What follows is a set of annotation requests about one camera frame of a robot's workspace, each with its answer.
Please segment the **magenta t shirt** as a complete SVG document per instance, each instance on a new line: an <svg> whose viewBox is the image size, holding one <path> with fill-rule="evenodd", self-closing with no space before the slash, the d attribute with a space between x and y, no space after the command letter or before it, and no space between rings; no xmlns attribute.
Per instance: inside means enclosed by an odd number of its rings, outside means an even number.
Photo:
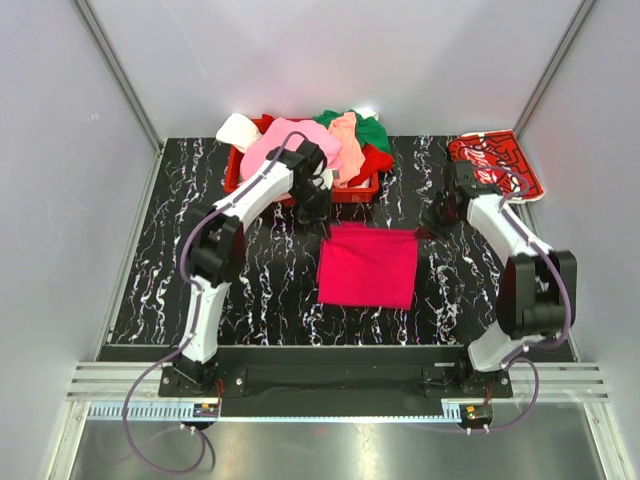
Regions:
<svg viewBox="0 0 640 480"><path fill-rule="evenodd" d="M418 267L411 230L355 223L331 227L323 240L316 281L318 301L345 307L411 308Z"/></svg>

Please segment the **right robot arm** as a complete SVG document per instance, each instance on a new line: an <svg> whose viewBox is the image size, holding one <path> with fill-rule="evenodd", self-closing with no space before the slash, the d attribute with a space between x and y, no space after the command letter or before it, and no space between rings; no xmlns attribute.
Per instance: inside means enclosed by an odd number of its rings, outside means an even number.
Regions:
<svg viewBox="0 0 640 480"><path fill-rule="evenodd" d="M483 184L470 161L444 168L444 188L421 218L418 237L445 240L467 223L503 265L496 320L466 345L442 382L466 396L483 393L530 348L563 345L575 322L577 259L542 241L514 213L509 196Z"/></svg>

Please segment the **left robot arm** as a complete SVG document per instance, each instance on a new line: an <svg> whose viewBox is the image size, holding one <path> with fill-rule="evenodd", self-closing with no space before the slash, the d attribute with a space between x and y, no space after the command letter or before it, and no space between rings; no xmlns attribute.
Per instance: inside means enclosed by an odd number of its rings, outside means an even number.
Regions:
<svg viewBox="0 0 640 480"><path fill-rule="evenodd" d="M245 234L262 212L288 194L302 224L329 235L333 174L321 147L295 131L269 151L258 170L200 213L185 240L179 272L190 285L186 329L171 358L181 384L196 396L216 382L218 329L225 298L246 262Z"/></svg>

